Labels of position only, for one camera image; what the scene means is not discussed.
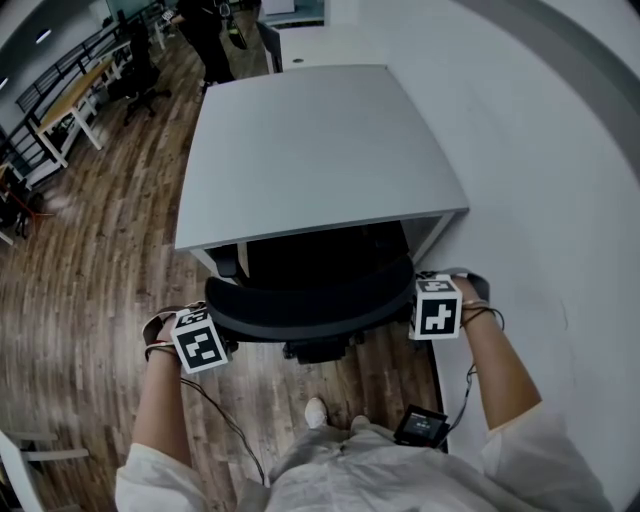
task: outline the white shirt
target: white shirt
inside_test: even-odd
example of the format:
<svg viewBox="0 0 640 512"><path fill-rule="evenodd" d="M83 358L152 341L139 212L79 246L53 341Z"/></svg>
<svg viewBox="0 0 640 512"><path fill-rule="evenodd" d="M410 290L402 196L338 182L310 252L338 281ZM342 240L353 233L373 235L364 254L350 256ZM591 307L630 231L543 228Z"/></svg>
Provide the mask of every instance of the white shirt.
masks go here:
<svg viewBox="0 0 640 512"><path fill-rule="evenodd" d="M541 405L492 431L482 460L480 473L457 457L362 430L314 451L311 462L284 471L270 489L253 483L238 510L611 510L563 422ZM118 471L116 504L120 512L207 510L195 471L137 444Z"/></svg>

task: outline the metal railing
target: metal railing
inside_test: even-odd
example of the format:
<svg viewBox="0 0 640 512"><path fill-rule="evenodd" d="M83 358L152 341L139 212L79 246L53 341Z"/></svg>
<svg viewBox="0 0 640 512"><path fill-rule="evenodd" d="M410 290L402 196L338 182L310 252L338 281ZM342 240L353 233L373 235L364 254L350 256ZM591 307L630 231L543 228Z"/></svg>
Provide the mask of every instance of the metal railing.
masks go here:
<svg viewBox="0 0 640 512"><path fill-rule="evenodd" d="M153 23L162 13L162 6L154 2L136 12L126 22L139 19L145 25ZM121 27L92 35L48 68L17 99L16 104L24 112L24 118L0 143L0 163L9 162L23 176L47 160L55 162L53 155L36 135L34 126L39 126L49 107L62 95L73 80L86 74L93 57L119 35Z"/></svg>

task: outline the wire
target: wire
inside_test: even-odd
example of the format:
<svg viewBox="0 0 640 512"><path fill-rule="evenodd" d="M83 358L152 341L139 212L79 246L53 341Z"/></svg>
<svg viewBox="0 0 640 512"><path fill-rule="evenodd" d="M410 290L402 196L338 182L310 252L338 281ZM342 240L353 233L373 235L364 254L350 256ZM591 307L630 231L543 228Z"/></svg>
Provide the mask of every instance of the wire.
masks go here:
<svg viewBox="0 0 640 512"><path fill-rule="evenodd" d="M465 308L465 309L467 311L476 311L477 310L477 313L471 315L464 322L462 322L462 327L466 327L473 319L479 317L483 313L491 312L491 313L493 313L493 316L495 316L497 318L500 318L500 329L502 329L504 331L504 327L505 327L504 316L496 308L492 308L492 307L489 307L489 306L478 306L478 307L475 307L475 308ZM438 448L440 448L444 444L444 442L449 437L449 434L451 434L453 429L456 428L460 424L460 421L462 420L462 415L464 414L464 411L467 408L467 402L469 401L469 393L471 392L471 386L473 385L473 376L476 375L477 373L478 372L476 371L476 364L473 363L471 365L471 367L469 368L469 370L467 371L467 390L464 393L464 400L462 401L462 407L460 408L460 412L458 413L458 415L456 416L456 419L453 421L453 423L449 427L449 430L447 430L447 433L444 435L444 437L440 440L440 442L436 446L436 450Z"/></svg>
<svg viewBox="0 0 640 512"><path fill-rule="evenodd" d="M260 474L260 479L262 480L262 485L264 485L265 476L264 476L264 471L262 469L262 466L260 465L260 461L258 461L258 458L253 453L253 450L251 449L251 446L249 446L249 442L247 441L247 438L244 435L244 432L238 426L236 421L227 412L225 412L224 409L222 409L222 407L220 407L220 405L218 405L209 395L207 395L207 392L204 390L204 388L200 384L198 384L197 382L193 382L192 380L183 379L183 378L180 379L180 382L182 382L187 387L195 389L198 393L200 393L205 398L205 400L210 402L216 408L216 410L220 413L220 416L222 416L222 419L224 419L224 421L228 425L228 427L240 439L242 439L242 444L244 445L245 449L247 450L247 453L249 454L249 456L253 459L253 462L255 463L256 468L258 468L258 473Z"/></svg>

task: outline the person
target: person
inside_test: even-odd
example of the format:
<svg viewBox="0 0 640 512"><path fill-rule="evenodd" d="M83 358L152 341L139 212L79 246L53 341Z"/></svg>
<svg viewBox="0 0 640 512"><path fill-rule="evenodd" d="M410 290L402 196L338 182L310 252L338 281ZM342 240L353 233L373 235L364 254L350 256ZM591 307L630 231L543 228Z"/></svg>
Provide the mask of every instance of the person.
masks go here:
<svg viewBox="0 0 640 512"><path fill-rule="evenodd" d="M170 23L178 26L205 66L203 90L214 82L223 84L235 80L220 42L222 21L215 2L179 0L176 9L178 14Z"/></svg>
<svg viewBox="0 0 640 512"><path fill-rule="evenodd" d="M466 279L456 283L465 302L478 300ZM305 411L309 431L271 470L270 488L254 482L237 510L612 510L491 312L465 309L463 324L490 429L482 472L439 450L396 445L389 431L363 416L350 432L332 428L323 402L314 398ZM170 339L171 325L159 339ZM179 358L166 351L150 353L116 504L120 512L207 509L191 469Z"/></svg>

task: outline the wooden floor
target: wooden floor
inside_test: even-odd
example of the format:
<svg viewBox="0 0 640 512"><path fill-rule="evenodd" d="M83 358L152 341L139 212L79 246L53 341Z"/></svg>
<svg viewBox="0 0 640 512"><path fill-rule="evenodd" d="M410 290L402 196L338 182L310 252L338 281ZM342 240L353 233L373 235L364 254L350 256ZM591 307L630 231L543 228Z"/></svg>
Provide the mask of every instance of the wooden floor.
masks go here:
<svg viewBox="0 0 640 512"><path fill-rule="evenodd" d="M233 72L266 74L251 15L239 21L250 49L223 36ZM125 101L106 105L97 119L104 149L81 135L69 168L43 187L56 216L28 241L0 246L0 428L56 432L60 442L48 446L91 452L35 474L49 508L115 510L115 472L145 371L140 328L160 307L202 298L207 272L173 241L203 66L181 36L168 44L159 88L173 97L155 101L155 118L141 112L126 128ZM429 358L406 334L406 326L379 329L342 361L314 366L285 361L278 345L242 344L232 364L198 380L268 469L305 431L314 395L338 427L364 413L395 428L410 403L436 409ZM257 479L256 470L213 407L190 389L184 396L212 509L234 510L243 477Z"/></svg>

